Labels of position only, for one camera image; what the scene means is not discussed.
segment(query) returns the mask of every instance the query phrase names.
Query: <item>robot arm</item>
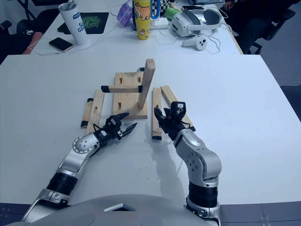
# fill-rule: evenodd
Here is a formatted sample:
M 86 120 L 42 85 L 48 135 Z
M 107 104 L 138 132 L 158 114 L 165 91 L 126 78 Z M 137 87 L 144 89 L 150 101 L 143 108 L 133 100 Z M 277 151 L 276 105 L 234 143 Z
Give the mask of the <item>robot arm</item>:
M 137 123 L 127 127 L 125 131 L 120 130 L 121 119 L 128 115 L 129 113 L 112 115 L 106 120 L 104 127 L 94 125 L 94 133 L 76 138 L 48 186 L 42 189 L 22 221 L 31 223 L 68 207 L 70 195 L 81 179 L 89 158 L 100 148 L 107 146 L 109 140 L 121 140 L 135 128 Z
M 166 116 L 155 108 L 159 126 L 174 141 L 177 154 L 188 168 L 189 195 L 186 208 L 204 219 L 214 219 L 219 225 L 220 205 L 217 201 L 218 176 L 222 164 L 216 153 L 206 148 L 204 142 L 190 129 L 182 118 L 186 113 L 184 102 L 173 102 L 164 108 Z

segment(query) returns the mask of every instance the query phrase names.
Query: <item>yellow cup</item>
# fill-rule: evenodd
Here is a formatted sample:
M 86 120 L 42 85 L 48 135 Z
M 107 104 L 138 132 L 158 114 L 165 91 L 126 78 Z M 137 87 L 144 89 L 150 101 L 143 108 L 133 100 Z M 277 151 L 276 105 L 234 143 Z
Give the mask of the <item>yellow cup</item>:
M 137 37 L 147 40 L 150 36 L 151 0 L 134 0 Z

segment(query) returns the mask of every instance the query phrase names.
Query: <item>wooden block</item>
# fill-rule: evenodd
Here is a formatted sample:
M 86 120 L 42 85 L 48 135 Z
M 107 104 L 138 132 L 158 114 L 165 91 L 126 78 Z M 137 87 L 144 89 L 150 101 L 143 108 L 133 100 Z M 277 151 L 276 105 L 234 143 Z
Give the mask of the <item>wooden block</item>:
M 99 124 L 101 112 L 103 109 L 103 99 L 104 99 L 104 93 L 101 90 L 96 90 L 94 95 L 93 104 L 91 107 L 91 113 L 89 117 L 89 122 L 87 125 L 86 134 L 94 132 L 93 124 L 96 125 Z
M 143 72 L 116 73 L 115 86 L 140 86 Z M 125 119 L 147 119 L 147 105 L 138 107 L 139 93 L 114 93 L 112 114 L 130 113 Z
M 142 86 L 101 86 L 104 93 L 141 93 Z
M 162 140 L 162 129 L 159 127 L 158 120 L 155 117 L 154 108 L 162 109 L 161 88 L 154 88 L 152 93 L 152 139 Z
M 170 107 L 172 102 L 178 101 L 177 98 L 175 97 L 174 93 L 171 91 L 169 86 L 161 86 L 161 89 L 162 89 L 163 96 L 164 96 L 165 100 L 167 101 L 169 107 Z M 195 127 L 193 126 L 193 124 L 191 122 L 191 120 L 188 118 L 187 113 L 185 114 L 182 121 L 186 122 L 186 123 L 190 123 L 190 129 L 192 131 L 196 131 Z
M 155 61 L 154 59 L 147 59 L 145 62 L 144 72 L 143 72 L 143 79 L 142 79 L 142 93 L 139 95 L 138 98 L 138 107 L 143 108 L 146 102 L 146 97 L 149 92 L 151 86 L 151 80 L 155 73 Z
M 81 121 L 81 124 L 80 124 L 81 128 L 87 128 L 89 117 L 90 117 L 90 112 L 91 112 L 91 108 L 92 108 L 92 103 L 93 103 L 93 98 L 89 98 L 86 103 L 83 120 Z

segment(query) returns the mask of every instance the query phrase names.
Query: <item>white controller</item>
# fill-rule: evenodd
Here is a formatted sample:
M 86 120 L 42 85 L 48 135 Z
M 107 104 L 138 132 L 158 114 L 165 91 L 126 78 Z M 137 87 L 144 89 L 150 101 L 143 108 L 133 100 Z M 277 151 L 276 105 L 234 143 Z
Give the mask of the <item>white controller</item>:
M 183 41 L 182 46 L 195 46 L 199 51 L 205 50 L 208 44 L 207 37 L 194 37 Z

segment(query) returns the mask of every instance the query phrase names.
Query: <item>white tabletop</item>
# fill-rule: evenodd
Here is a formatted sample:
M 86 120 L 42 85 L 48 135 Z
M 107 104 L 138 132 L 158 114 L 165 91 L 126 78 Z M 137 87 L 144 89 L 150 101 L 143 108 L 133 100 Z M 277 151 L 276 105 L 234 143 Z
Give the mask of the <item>white tabletop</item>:
M 80 12 L 110 12 L 110 10 L 118 5 L 124 3 L 124 0 L 79 0 Z M 181 5 L 184 0 L 178 0 L 177 5 Z M 214 7 L 215 5 L 206 5 L 205 8 Z M 114 14 L 118 13 L 119 7 L 113 8 Z M 109 14 L 108 21 L 103 34 L 89 34 L 89 43 L 84 46 L 75 44 L 75 41 L 71 35 L 65 35 L 58 32 L 57 28 L 63 23 L 63 18 L 59 15 L 52 23 L 50 28 L 44 34 L 43 39 L 39 41 L 34 48 L 35 52 L 32 54 L 49 54 L 59 53 L 58 50 L 51 47 L 48 42 L 57 37 L 61 37 L 72 44 L 74 48 L 68 51 L 70 53 L 114 53 L 114 54 L 140 54 L 141 51 L 148 52 L 151 56 L 157 54 L 193 54 L 193 55 L 210 55 L 207 50 L 214 53 L 217 52 L 215 44 L 212 41 L 208 42 L 207 50 L 197 51 L 194 48 L 181 47 L 182 41 L 189 38 L 179 38 L 174 42 L 174 38 L 165 37 L 159 33 L 159 31 L 151 31 L 150 38 L 148 40 L 139 40 L 137 35 L 132 31 L 130 22 L 126 27 L 123 27 L 115 16 Z M 161 30 L 165 35 L 176 37 L 176 33 L 172 27 L 168 30 Z M 205 34 L 211 34 L 211 31 L 205 31 Z M 221 42 L 221 51 L 216 53 L 217 55 L 237 55 L 240 54 L 237 45 L 233 39 L 232 34 L 228 31 L 225 25 L 222 25 L 217 29 L 217 32 L 213 35 Z
M 87 98 L 113 84 L 114 73 L 136 71 L 145 59 L 8 56 L 0 66 L 0 202 L 33 202 L 85 133 L 79 125 Z M 72 62 L 81 63 L 68 66 Z M 301 124 L 260 56 L 158 55 L 155 62 L 151 90 L 169 85 L 187 103 L 196 134 L 222 161 L 221 204 L 301 200 Z M 106 94 L 100 125 L 112 99 Z M 147 101 L 150 116 L 151 92 Z M 166 135 L 151 140 L 150 117 L 136 121 L 128 137 L 91 159 L 70 204 L 110 194 L 185 203 L 187 168 L 177 174 L 181 159 L 173 144 Z

